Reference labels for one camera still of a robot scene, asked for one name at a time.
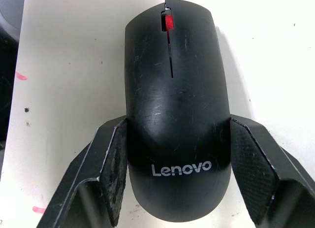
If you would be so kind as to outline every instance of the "black wireless mouse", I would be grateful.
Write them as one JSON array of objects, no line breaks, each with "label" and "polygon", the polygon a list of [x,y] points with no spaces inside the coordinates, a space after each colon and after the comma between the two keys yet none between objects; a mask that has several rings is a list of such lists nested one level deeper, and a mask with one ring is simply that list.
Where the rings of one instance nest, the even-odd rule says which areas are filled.
[{"label": "black wireless mouse", "polygon": [[165,0],[126,27],[125,86],[132,189],[152,215],[198,219],[230,179],[229,105],[211,13]]}]

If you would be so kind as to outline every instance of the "pink mark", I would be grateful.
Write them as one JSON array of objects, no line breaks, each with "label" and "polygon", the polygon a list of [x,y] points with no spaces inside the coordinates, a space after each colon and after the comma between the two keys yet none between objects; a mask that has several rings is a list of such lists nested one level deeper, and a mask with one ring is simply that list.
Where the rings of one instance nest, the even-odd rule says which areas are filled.
[{"label": "pink mark", "polygon": [[19,80],[27,80],[28,78],[22,74],[20,74],[19,72],[15,72],[15,76],[19,79]]},{"label": "pink mark", "polygon": [[36,206],[33,207],[33,212],[44,214],[45,211],[46,211],[46,208],[40,208]]}]

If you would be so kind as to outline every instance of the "white surface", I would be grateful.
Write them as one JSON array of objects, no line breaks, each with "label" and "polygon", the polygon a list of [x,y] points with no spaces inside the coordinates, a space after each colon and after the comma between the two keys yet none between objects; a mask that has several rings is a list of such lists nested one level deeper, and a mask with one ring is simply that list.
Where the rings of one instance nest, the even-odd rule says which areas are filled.
[{"label": "white surface", "polygon": [[[314,0],[189,1],[218,27],[231,113],[264,124],[315,178]],[[32,207],[47,206],[97,127],[125,114],[125,26],[162,2],[25,0],[17,71],[28,80],[14,84],[0,228],[35,227]],[[158,220],[136,204],[128,180],[119,228],[254,227],[234,177],[221,204],[191,223]]]}]

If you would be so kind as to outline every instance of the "lenovo logo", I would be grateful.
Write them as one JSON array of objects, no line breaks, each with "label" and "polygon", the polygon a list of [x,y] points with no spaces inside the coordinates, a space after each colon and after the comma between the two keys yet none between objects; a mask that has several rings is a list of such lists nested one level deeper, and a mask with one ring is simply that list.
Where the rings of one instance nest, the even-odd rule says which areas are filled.
[{"label": "lenovo logo", "polygon": [[189,175],[194,171],[196,173],[199,173],[201,169],[210,170],[211,166],[212,166],[212,164],[210,161],[206,161],[204,163],[199,163],[198,166],[196,166],[196,164],[184,165],[183,168],[181,168],[178,165],[177,166],[171,166],[171,168],[165,166],[165,167],[161,168],[160,173],[156,173],[155,166],[152,165],[152,174],[153,174],[153,176],[182,175],[183,173],[185,175]]}]

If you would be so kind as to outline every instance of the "scroll wheel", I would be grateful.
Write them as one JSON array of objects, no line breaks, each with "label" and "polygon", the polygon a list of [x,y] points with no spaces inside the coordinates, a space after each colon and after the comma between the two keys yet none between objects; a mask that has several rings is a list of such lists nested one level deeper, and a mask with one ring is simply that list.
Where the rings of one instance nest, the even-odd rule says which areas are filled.
[{"label": "scroll wheel", "polygon": [[172,15],[165,16],[165,26],[166,26],[166,31],[172,30],[174,28]]}]

